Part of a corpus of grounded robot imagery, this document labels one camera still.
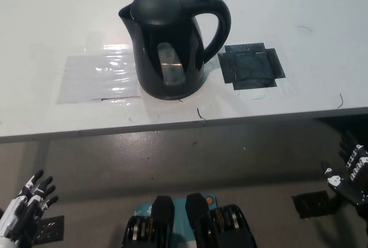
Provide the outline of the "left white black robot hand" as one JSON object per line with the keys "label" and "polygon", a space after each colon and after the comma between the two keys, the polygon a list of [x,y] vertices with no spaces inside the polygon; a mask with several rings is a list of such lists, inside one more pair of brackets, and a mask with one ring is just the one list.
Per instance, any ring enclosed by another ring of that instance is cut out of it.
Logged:
{"label": "left white black robot hand", "polygon": [[33,246],[41,218],[59,199],[58,196],[47,198],[56,189],[52,176],[37,183],[43,174],[44,170],[40,169],[32,175],[1,212],[1,247]]}

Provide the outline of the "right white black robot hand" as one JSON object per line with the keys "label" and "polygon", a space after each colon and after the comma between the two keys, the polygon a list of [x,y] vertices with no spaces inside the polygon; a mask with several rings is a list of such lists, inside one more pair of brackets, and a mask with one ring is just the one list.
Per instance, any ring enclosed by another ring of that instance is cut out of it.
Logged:
{"label": "right white black robot hand", "polygon": [[321,169],[328,186],[354,206],[367,206],[367,149],[350,132],[341,134],[339,156],[347,170],[347,177],[334,171],[328,162]]}

